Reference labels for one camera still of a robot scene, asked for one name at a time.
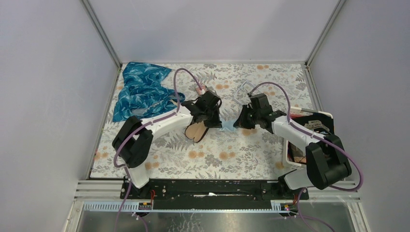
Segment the large light blue cloth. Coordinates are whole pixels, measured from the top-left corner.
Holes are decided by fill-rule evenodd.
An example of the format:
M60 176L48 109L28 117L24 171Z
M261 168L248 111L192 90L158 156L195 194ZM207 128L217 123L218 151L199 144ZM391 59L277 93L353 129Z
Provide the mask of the large light blue cloth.
M230 119L230 120L224 120L221 119L221 128L220 131L225 131L225 132L235 132L236 128L234 126L235 119Z

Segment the black glasses case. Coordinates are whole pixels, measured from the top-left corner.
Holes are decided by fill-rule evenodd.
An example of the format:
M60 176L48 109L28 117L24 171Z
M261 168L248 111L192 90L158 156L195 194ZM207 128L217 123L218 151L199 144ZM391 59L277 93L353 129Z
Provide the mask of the black glasses case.
M185 129L184 134L194 143L198 143L204 138L208 130L209 128L205 126L204 122L193 123Z

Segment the flag pattern glasses case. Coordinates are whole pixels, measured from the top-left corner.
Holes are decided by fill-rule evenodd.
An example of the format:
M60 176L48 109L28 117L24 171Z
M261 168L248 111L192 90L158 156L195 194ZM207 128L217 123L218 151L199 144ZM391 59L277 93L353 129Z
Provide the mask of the flag pattern glasses case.
M196 93L201 96L205 94L208 91L208 87L204 84L200 84L199 86L196 87Z

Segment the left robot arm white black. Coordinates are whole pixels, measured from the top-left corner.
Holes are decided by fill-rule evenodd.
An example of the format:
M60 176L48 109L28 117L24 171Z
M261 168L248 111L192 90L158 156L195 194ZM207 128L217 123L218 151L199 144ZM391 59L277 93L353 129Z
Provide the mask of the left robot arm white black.
M152 118L129 117L112 141L115 158L125 163L127 176L132 183L132 193L139 199L149 195L149 175L145 168L152 142L160 136L192 124L207 128L221 128L219 118L221 98L213 91L206 91L192 101L177 104L177 108Z

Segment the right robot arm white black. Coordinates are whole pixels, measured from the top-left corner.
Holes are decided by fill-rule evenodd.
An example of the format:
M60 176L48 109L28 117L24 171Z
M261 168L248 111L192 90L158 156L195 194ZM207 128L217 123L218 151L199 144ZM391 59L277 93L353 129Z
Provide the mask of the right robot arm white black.
M323 190L352 173L350 162L343 154L341 140L335 135L311 131L291 120L281 110L274 111L265 94L250 95L250 103L242 111L234 127L253 129L256 126L282 137L299 148L306 158L304 169L281 176L278 195L289 199L297 189L314 186Z

